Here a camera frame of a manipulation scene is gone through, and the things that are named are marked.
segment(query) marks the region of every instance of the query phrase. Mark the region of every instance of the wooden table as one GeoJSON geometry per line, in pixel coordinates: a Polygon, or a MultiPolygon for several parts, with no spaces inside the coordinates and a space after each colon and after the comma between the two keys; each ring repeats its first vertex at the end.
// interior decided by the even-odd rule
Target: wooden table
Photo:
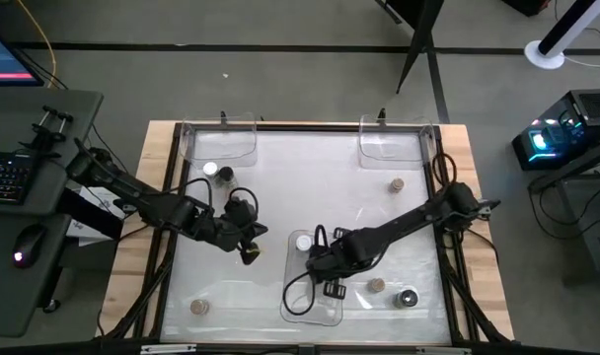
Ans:
{"type": "MultiPolygon", "coordinates": [[[[164,181],[175,124],[175,121],[149,122],[149,128],[142,148],[136,177],[158,189],[162,188],[164,181]]],[[[259,122],[259,124],[297,125],[302,124],[302,122],[259,122]]],[[[324,124],[346,125],[356,123],[324,124]]],[[[456,161],[458,181],[462,181],[470,186],[477,198],[481,197],[480,183],[478,182],[478,174],[471,152],[467,127],[465,125],[450,124],[440,125],[440,129],[444,151],[456,161]]],[[[178,160],[178,170],[175,173],[173,181],[174,186],[178,184],[180,176],[179,168],[181,165],[181,161],[178,160]]],[[[142,225],[139,219],[136,220],[136,217],[131,217],[127,219],[123,233],[125,234],[137,229],[142,225]]],[[[490,240],[488,223],[476,221],[472,229],[490,240]]],[[[122,241],[118,246],[101,314],[101,325],[105,331],[113,329],[139,295],[144,279],[152,233],[151,229],[144,230],[122,241]]],[[[168,233],[163,240],[158,263],[162,259],[167,238],[168,233]]],[[[465,240],[462,246],[473,297],[497,329],[506,337],[512,339],[512,326],[492,248],[468,232],[465,233],[465,240]]],[[[147,332],[152,325],[155,305],[157,303],[156,297],[157,290],[149,303],[147,325],[145,326],[145,331],[147,332]]],[[[463,335],[468,336],[464,307],[458,296],[455,295],[455,299],[460,329],[463,335]]]]}

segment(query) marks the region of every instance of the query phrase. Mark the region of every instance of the floor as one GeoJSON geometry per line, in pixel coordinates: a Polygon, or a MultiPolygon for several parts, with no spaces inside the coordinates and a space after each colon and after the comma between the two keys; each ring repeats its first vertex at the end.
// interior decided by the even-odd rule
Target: floor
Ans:
{"type": "MultiPolygon", "coordinates": [[[[52,41],[402,46],[412,33],[373,0],[25,2],[52,41]]],[[[559,16],[572,2],[559,1],[559,16]]],[[[526,18],[498,0],[448,0],[434,43],[523,48],[554,25],[554,5],[526,18]]],[[[40,40],[17,5],[0,9],[0,20],[8,40],[40,40]]],[[[592,26],[600,29],[600,17],[592,26]]],[[[600,48],[600,35],[585,31],[571,47],[600,48]]],[[[49,67],[46,51],[30,54],[49,67]]],[[[542,71],[522,55],[430,55],[419,57],[399,95],[405,60],[400,53],[57,50],[56,61],[58,77],[70,88],[105,95],[97,126],[130,170],[152,119],[211,117],[225,110],[251,111],[266,120],[354,121],[385,107],[389,116],[433,122],[440,116],[467,124],[483,194],[502,200],[490,227],[516,339],[600,351],[600,286],[563,286],[566,268],[577,262],[567,252],[582,246],[539,230],[526,193],[535,175],[520,171],[509,145],[567,90],[600,88],[600,69],[568,62],[542,71]],[[432,85],[436,62],[441,87],[432,85]]],[[[574,58],[600,64],[598,55],[574,58]]],[[[56,315],[36,316],[27,336],[0,339],[0,346],[89,339],[108,278],[104,271],[77,273],[72,297],[56,315]],[[66,328],[70,323],[79,326],[66,328]]]]}

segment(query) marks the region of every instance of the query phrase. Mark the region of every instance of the keyboard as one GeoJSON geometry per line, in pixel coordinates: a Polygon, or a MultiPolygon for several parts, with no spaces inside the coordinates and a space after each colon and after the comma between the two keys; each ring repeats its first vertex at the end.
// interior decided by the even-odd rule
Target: keyboard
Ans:
{"type": "Polygon", "coordinates": [[[32,154],[0,152],[0,203],[24,203],[36,170],[36,161],[32,154]]]}

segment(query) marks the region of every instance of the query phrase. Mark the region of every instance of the monitor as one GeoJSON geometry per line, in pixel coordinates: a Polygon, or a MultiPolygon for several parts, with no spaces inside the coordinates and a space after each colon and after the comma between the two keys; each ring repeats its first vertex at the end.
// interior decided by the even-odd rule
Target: monitor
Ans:
{"type": "Polygon", "coordinates": [[[43,80],[0,39],[0,86],[41,86],[43,80]]]}

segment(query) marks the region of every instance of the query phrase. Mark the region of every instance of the computer mouse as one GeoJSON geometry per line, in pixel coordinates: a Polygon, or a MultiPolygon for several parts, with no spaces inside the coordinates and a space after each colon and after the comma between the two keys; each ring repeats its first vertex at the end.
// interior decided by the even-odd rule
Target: computer mouse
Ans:
{"type": "Polygon", "coordinates": [[[13,264],[15,267],[27,268],[35,264],[46,233],[47,228],[42,224],[29,225],[20,233],[13,247],[13,264]]]}

